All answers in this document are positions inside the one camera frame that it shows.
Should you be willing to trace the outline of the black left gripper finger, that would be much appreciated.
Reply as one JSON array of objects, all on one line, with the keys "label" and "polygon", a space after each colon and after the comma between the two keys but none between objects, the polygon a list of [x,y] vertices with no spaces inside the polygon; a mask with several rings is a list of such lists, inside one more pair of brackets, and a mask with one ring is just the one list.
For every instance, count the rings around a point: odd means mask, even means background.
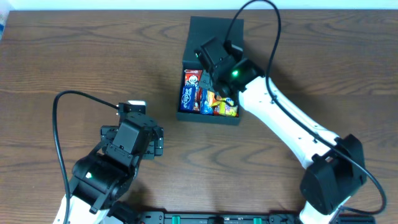
[{"label": "black left gripper finger", "polygon": [[100,129],[101,145],[107,146],[113,144],[113,141],[118,133],[117,126],[102,126]]},{"label": "black left gripper finger", "polygon": [[164,129],[156,126],[153,130],[152,141],[149,143],[143,159],[153,160],[164,153]]}]

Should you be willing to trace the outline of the yellow orange snack packet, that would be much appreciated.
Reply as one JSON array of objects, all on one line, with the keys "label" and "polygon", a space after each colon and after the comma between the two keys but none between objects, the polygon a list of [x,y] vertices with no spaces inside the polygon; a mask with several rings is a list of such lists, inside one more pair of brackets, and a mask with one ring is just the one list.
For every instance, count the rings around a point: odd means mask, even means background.
[{"label": "yellow orange snack packet", "polygon": [[217,106],[220,103],[226,103],[228,106],[235,106],[234,101],[231,98],[216,95],[215,93],[209,90],[207,91],[206,101],[211,107]]}]

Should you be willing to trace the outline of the red Hello Panda box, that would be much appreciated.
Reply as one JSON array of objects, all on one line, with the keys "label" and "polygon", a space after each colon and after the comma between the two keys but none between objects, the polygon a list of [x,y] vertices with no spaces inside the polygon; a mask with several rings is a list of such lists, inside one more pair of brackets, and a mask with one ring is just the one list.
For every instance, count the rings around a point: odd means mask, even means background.
[{"label": "red Hello Panda box", "polygon": [[185,69],[185,82],[184,87],[193,86],[195,88],[194,100],[189,104],[188,110],[200,111],[200,102],[202,96],[202,88],[199,87],[199,81],[202,75],[202,70]]}]

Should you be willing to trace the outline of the blue Oreo cookie pack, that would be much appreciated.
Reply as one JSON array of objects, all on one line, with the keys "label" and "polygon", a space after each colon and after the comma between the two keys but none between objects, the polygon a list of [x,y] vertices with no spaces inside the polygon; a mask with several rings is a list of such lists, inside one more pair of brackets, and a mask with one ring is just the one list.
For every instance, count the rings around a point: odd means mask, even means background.
[{"label": "blue Oreo cookie pack", "polygon": [[213,115],[212,104],[215,100],[215,94],[209,90],[202,90],[201,103],[200,103],[200,114]]}]

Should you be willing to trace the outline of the blue Eclipse mint tin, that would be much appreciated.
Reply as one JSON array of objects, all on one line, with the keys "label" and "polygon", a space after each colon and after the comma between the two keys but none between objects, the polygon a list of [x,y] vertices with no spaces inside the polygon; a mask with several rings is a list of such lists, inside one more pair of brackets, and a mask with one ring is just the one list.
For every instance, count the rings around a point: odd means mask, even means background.
[{"label": "blue Eclipse mint tin", "polygon": [[193,111],[195,106],[196,87],[194,85],[187,85],[183,87],[180,109],[182,111]]}]

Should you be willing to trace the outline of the dark green box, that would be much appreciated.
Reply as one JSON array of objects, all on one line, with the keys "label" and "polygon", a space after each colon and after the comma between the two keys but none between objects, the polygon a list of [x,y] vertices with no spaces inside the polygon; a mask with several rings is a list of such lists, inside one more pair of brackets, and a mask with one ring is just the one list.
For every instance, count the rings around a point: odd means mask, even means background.
[{"label": "dark green box", "polygon": [[[203,67],[196,58],[194,50],[199,48],[206,41],[213,37],[224,40],[231,19],[219,17],[199,17],[192,16],[190,18],[190,25],[188,31],[188,38],[185,45],[185,51],[182,59],[182,69],[196,69],[201,70]],[[190,112],[180,109],[181,99],[183,95],[183,87],[185,86],[185,73],[181,73],[180,77],[180,92],[178,96],[177,105],[177,119],[179,121],[189,121],[196,123],[211,123],[211,124],[225,124],[237,126],[240,123],[240,117],[229,116],[213,116],[207,114],[200,114],[199,112]]]}]

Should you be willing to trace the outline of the red snack bag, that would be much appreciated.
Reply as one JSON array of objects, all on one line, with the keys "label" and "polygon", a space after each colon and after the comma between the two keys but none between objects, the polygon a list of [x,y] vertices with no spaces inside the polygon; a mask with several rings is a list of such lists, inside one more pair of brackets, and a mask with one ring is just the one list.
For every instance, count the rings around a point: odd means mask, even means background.
[{"label": "red snack bag", "polygon": [[219,112],[219,106],[220,105],[214,107],[214,110],[213,110],[213,114],[214,115],[219,115],[219,113],[218,113]]}]

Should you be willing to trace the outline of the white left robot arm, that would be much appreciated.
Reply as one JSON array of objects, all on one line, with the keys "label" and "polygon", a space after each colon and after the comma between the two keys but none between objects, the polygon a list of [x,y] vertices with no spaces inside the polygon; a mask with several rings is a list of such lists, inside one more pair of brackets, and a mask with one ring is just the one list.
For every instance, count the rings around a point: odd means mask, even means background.
[{"label": "white left robot arm", "polygon": [[163,154],[164,129],[138,112],[102,126],[100,141],[72,169],[55,223],[100,223],[130,188],[144,159]]}]

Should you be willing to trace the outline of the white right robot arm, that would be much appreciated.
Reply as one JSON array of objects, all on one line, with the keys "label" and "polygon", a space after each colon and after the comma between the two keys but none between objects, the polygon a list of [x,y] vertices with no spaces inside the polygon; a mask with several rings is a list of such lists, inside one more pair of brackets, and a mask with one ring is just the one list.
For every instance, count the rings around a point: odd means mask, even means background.
[{"label": "white right robot arm", "polygon": [[331,223],[346,201],[367,181],[363,146],[327,130],[295,106],[267,72],[248,59],[200,59],[210,86],[260,119],[293,152],[305,169],[300,191],[306,200],[301,223]]}]

